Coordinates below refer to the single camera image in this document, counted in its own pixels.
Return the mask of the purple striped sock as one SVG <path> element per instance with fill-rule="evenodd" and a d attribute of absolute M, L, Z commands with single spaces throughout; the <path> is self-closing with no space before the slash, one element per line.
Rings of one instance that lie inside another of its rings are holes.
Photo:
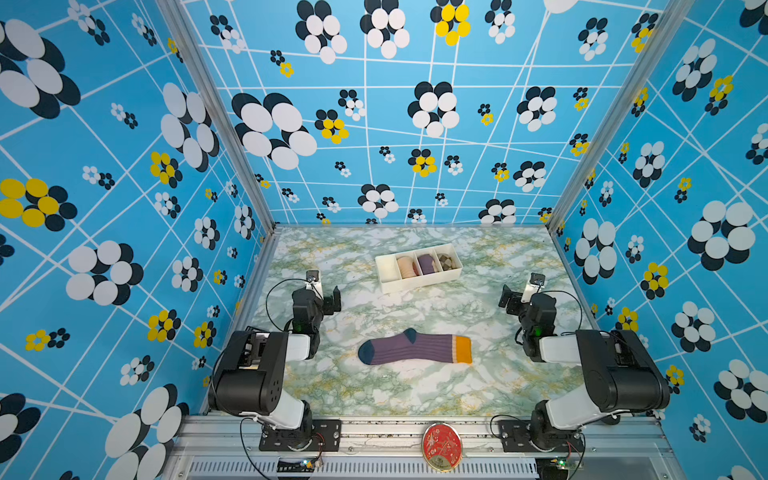
<path fill-rule="evenodd" d="M 472 342 L 452 334 L 424 334 L 408 328 L 394 336 L 366 340 L 358 349 L 359 360 L 376 366 L 404 360 L 472 364 Z"/>

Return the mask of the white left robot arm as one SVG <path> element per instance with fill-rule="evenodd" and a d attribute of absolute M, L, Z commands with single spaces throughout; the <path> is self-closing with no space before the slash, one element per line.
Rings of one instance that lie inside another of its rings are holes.
<path fill-rule="evenodd" d="M 315 357 L 320 326 L 326 316 L 341 311 L 341 292 L 321 296 L 310 285 L 292 293 L 293 318 L 289 332 L 236 331 L 214 364 L 208 405 L 215 411 L 251 418 L 280 435 L 305 440 L 312 435 L 309 403 L 284 390 L 288 362 Z"/>

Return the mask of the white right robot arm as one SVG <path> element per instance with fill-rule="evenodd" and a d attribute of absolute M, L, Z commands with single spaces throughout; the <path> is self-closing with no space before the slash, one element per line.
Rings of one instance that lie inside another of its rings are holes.
<path fill-rule="evenodd" d="M 557 335 L 556 299 L 536 288 L 515 292 L 504 286 L 499 306 L 518 318 L 517 343 L 531 361 L 576 366 L 582 372 L 581 386 L 534 407 L 528 432 L 536 448 L 550 451 L 588 424 L 669 404 L 668 381 L 636 332 L 578 329 Z"/>

